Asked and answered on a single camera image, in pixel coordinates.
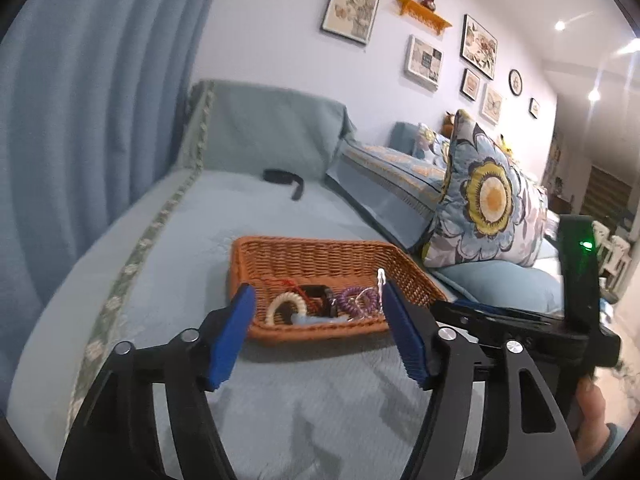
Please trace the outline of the right human hand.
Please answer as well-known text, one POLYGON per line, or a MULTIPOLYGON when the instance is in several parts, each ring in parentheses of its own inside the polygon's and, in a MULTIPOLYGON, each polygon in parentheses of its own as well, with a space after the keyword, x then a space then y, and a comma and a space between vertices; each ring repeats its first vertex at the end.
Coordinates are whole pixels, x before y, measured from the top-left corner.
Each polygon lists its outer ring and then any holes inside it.
POLYGON ((575 446, 580 463, 585 466, 600 453, 611 430, 605 422, 605 398, 589 376, 578 382, 576 401, 582 411, 582 423, 575 446))

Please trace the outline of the right forearm blue sleeve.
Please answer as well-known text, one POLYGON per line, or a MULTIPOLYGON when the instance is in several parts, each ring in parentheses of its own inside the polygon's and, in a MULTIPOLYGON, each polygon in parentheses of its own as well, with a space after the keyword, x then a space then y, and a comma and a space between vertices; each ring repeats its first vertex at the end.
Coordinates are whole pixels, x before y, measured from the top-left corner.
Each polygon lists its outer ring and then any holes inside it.
POLYGON ((612 422, 592 427, 578 438, 576 450, 582 463, 582 475, 592 479, 620 446, 626 432, 612 422))

